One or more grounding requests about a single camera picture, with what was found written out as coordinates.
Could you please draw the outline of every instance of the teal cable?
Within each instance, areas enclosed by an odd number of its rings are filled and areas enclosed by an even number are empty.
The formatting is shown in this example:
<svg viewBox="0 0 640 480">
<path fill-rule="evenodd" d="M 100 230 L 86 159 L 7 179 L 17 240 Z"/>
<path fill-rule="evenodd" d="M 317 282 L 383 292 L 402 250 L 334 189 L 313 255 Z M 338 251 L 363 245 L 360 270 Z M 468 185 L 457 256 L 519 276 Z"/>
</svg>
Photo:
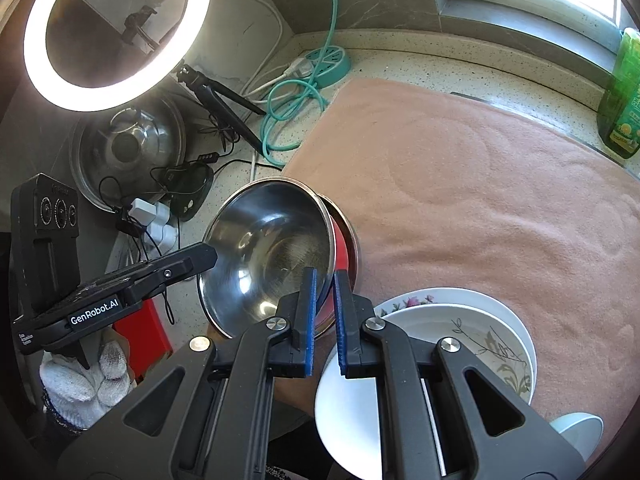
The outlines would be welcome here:
<svg viewBox="0 0 640 480">
<path fill-rule="evenodd" d="M 332 1 L 332 13 L 331 13 L 331 26 L 329 27 L 329 32 L 326 35 L 326 39 L 324 41 L 324 45 L 322 46 L 322 50 L 320 51 L 320 55 L 318 56 L 318 63 L 316 64 L 314 71 L 311 73 L 311 76 L 306 81 L 300 79 L 288 79 L 286 81 L 282 81 L 274 86 L 267 96 L 267 114 L 262 119 L 262 123 L 260 124 L 260 138 L 262 140 L 262 155 L 264 158 L 274 166 L 279 168 L 283 168 L 285 163 L 279 160 L 274 159 L 270 152 L 288 152 L 290 150 L 295 150 L 300 146 L 299 142 L 294 142 L 292 144 L 287 144 L 286 146 L 275 146 L 274 144 L 269 143 L 269 137 L 274 126 L 281 121 L 289 121 L 293 117 L 295 117 L 300 108 L 302 108 L 306 99 L 311 97 L 316 99 L 320 105 L 320 113 L 324 111 L 324 108 L 327 104 L 327 101 L 320 95 L 320 92 L 314 86 L 316 82 L 316 76 L 318 75 L 318 71 L 320 70 L 321 61 L 324 59 L 324 55 L 326 53 L 327 48 L 331 44 L 331 40 L 334 37 L 335 24 L 338 19 L 338 0 Z M 300 92 L 297 95 L 290 97 L 284 103 L 280 104 L 277 108 L 273 108 L 272 100 L 274 98 L 274 92 L 287 84 L 297 84 L 303 86 L 304 91 Z"/>
</svg>

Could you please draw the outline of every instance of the pink towel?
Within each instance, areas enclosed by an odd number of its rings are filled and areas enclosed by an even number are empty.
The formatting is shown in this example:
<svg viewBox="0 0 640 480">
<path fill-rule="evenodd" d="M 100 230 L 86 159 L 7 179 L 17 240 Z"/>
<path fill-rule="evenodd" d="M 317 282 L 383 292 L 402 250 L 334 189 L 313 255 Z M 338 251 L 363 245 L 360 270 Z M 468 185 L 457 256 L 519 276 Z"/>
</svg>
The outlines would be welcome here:
<svg viewBox="0 0 640 480">
<path fill-rule="evenodd" d="M 601 154 L 465 98 L 347 83 L 285 175 L 327 195 L 362 246 L 374 304 L 430 286 L 489 294 L 538 355 L 533 407 L 601 416 L 640 394 L 640 183 Z"/>
</svg>

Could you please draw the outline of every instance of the white plate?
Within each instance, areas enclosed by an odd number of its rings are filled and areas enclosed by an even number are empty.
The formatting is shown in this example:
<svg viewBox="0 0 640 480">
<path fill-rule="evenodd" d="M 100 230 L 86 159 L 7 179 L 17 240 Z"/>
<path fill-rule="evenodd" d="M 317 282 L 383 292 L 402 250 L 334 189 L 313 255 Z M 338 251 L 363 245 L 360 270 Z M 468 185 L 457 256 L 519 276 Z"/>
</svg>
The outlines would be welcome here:
<svg viewBox="0 0 640 480">
<path fill-rule="evenodd" d="M 527 349 L 529 357 L 531 357 L 531 389 L 536 389 L 538 361 L 536 359 L 536 350 L 533 346 L 533 341 L 531 340 L 529 331 L 521 322 L 520 318 L 516 316 L 509 307 L 490 296 L 482 294 L 481 292 L 476 292 L 475 290 L 468 290 L 467 288 L 455 288 L 450 286 L 423 288 L 421 290 L 414 290 L 413 292 L 401 294 L 391 300 L 380 303 L 373 310 L 378 316 L 383 317 L 385 313 L 389 314 L 407 307 L 432 303 L 452 303 L 479 308 L 480 310 L 484 310 L 485 312 L 492 314 L 492 316 L 497 317 L 510 326 L 511 329 L 518 334 L 518 337 L 522 339 L 524 348 Z M 337 348 L 334 346 L 324 364 L 324 369 L 326 369 L 336 352 Z"/>
<path fill-rule="evenodd" d="M 400 309 L 385 319 L 415 338 L 432 342 L 444 336 L 460 339 L 530 402 L 532 364 L 526 346 L 499 318 L 469 306 L 430 304 Z M 334 355 L 318 385 L 316 426 L 334 460 L 363 480 L 382 478 L 380 428 L 378 418 L 372 416 L 377 412 L 375 380 L 345 379 Z"/>
</svg>

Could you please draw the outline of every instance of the dish soap bottle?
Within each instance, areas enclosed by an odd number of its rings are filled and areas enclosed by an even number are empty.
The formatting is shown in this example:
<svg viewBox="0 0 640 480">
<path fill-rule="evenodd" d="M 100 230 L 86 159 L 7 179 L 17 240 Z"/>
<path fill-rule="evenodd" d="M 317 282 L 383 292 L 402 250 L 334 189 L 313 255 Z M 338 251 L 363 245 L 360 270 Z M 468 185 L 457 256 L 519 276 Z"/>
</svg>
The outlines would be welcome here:
<svg viewBox="0 0 640 480">
<path fill-rule="evenodd" d="M 622 158 L 640 148 L 640 34 L 625 29 L 607 91 L 598 106 L 598 133 Z"/>
</svg>

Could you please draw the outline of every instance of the stainless steel bowl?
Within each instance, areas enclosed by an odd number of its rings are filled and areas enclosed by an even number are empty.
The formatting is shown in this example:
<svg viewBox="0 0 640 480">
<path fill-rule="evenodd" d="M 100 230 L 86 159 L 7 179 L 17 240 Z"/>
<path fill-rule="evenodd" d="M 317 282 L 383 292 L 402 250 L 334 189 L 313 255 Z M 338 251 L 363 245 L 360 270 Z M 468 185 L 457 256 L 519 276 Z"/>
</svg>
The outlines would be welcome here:
<svg viewBox="0 0 640 480">
<path fill-rule="evenodd" d="M 318 196 L 285 177 L 256 180 L 223 204 L 204 236 L 216 265 L 198 276 L 200 302 L 226 337 L 240 335 L 276 312 L 278 301 L 300 289 L 302 270 L 318 269 L 318 305 L 335 269 L 335 233 Z M 316 325 L 316 336 L 329 328 Z"/>
<path fill-rule="evenodd" d="M 70 142 L 69 163 L 79 191 L 110 211 L 121 200 L 127 204 L 140 197 L 155 203 L 162 198 L 164 191 L 149 172 L 180 164 L 185 149 L 180 112 L 167 94 L 154 90 L 127 105 L 86 114 Z M 107 176 L 117 182 L 104 180 Z"/>
</svg>

